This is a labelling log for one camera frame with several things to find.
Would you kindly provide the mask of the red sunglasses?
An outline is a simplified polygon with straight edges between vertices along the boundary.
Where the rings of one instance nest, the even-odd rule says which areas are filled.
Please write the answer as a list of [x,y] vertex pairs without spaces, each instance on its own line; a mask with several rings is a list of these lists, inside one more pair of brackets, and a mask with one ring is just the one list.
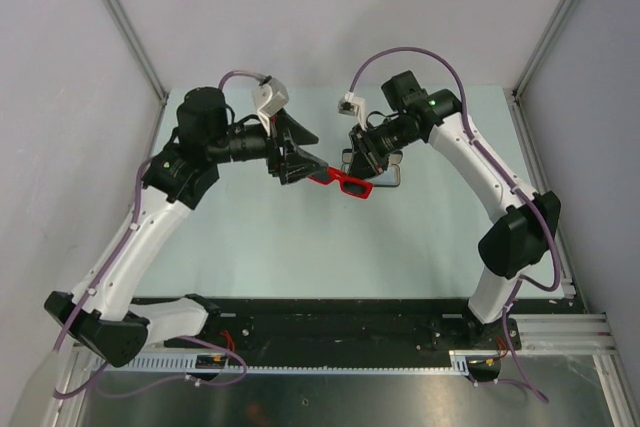
[[330,185],[337,182],[344,194],[359,199],[367,199],[374,188],[371,182],[350,176],[342,170],[331,166],[310,175],[309,179],[321,185]]

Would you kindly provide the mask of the dark green glasses case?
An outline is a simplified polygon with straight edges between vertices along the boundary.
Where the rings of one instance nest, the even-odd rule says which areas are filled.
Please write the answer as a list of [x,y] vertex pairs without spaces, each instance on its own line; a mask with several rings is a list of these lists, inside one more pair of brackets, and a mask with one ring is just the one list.
[[[403,153],[401,151],[394,152],[389,156],[389,162],[387,168],[382,174],[368,179],[374,187],[380,188],[397,188],[401,184],[401,169],[400,164],[403,160]],[[341,161],[341,170],[345,173],[348,172],[350,163],[343,163]]]

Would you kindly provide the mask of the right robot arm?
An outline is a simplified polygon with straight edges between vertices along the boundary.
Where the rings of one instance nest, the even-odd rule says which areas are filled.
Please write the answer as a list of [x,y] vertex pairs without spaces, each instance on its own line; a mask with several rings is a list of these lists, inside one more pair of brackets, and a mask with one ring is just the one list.
[[461,323],[463,340],[473,348],[484,348],[496,338],[495,321],[511,303],[517,282],[550,251],[560,200],[551,191],[539,193],[509,169],[485,144],[450,90],[428,93],[410,71],[392,77],[381,90],[393,113],[377,126],[367,122],[366,102],[354,92],[347,92],[338,103],[340,113],[358,119],[349,133],[348,173],[373,179],[387,170],[392,155],[422,141],[461,175],[492,223],[478,244],[484,269],[467,302],[472,316]]

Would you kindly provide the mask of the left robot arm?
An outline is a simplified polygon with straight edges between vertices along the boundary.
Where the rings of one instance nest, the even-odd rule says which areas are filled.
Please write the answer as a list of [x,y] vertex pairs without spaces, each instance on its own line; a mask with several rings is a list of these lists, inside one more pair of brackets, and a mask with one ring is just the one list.
[[150,345],[188,336],[214,344],[221,334],[218,307],[198,294],[135,305],[136,288],[161,247],[218,181],[222,164],[263,159],[283,185],[324,170],[305,151],[318,138],[285,110],[286,88],[276,79],[252,93],[255,112],[236,120],[215,87],[187,92],[168,142],[142,167],[128,219],[87,276],[69,293],[54,291],[45,310],[107,364],[122,367]]

